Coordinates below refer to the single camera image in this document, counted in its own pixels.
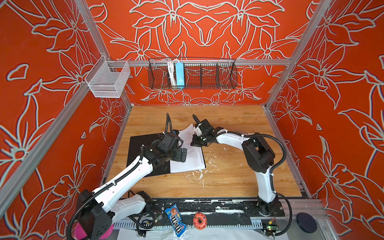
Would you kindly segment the paper sheet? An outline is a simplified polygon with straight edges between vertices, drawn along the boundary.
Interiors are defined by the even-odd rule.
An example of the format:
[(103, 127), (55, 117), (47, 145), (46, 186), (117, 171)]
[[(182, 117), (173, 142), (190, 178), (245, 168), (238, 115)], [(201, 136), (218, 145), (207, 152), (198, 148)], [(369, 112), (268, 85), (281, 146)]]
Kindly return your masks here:
[(187, 149), (187, 157), (195, 157), (198, 154), (199, 148), (191, 146), (193, 135), (195, 134), (193, 124), (179, 132), (179, 137), (183, 141), (182, 148)]
[(202, 148), (190, 147), (187, 150), (187, 157), (185, 162), (170, 163), (170, 173), (182, 173), (196, 170), (203, 170), (206, 168)]

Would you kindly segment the grey clip folder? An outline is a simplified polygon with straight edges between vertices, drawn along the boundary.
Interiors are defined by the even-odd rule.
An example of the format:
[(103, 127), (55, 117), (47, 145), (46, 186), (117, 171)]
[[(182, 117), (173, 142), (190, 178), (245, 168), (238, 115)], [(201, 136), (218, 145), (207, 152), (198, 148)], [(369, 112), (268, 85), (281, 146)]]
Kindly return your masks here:
[(143, 155), (144, 159), (153, 166), (148, 177), (172, 174), (170, 173), (170, 151), (182, 148), (183, 142), (176, 143), (178, 138), (170, 134), (158, 133), (130, 137), (127, 165)]

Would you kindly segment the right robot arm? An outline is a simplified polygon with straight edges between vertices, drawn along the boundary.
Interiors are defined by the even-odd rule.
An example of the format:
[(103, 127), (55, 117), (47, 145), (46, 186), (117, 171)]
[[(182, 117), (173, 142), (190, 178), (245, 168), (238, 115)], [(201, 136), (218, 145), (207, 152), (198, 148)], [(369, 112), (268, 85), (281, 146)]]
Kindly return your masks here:
[(281, 231), (278, 225), (272, 222), (262, 227), (262, 234), (267, 237), (276, 238), (285, 234), (292, 224), (293, 210), (287, 197), (276, 192), (273, 179), (274, 170), (287, 158), (283, 143), (271, 135), (244, 135), (221, 127), (214, 128), (208, 120), (201, 121), (196, 115), (193, 115), (193, 119), (196, 122), (196, 133), (193, 135), (191, 146), (208, 147), (215, 143), (232, 146), (244, 152), (248, 166), (256, 174), (258, 184), (257, 200), (243, 202), (246, 215), (274, 217), (281, 207), (280, 200), (286, 201), (289, 211), (287, 226)]

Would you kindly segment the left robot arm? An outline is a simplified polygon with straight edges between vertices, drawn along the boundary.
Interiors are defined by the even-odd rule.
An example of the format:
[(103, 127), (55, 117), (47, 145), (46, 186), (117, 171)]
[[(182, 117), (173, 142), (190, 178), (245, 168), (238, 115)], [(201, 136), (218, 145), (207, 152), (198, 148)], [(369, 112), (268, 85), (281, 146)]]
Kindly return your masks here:
[(152, 229), (156, 216), (152, 211), (152, 198), (143, 191), (122, 199), (139, 180), (164, 167), (170, 161), (184, 163), (187, 149), (179, 132), (173, 130), (171, 117), (166, 117), (163, 137), (150, 145), (141, 145), (139, 155), (112, 180), (99, 188), (80, 193), (76, 211), (67, 230), (68, 240), (100, 240), (108, 237), (114, 223), (124, 218), (136, 224), (139, 233)]

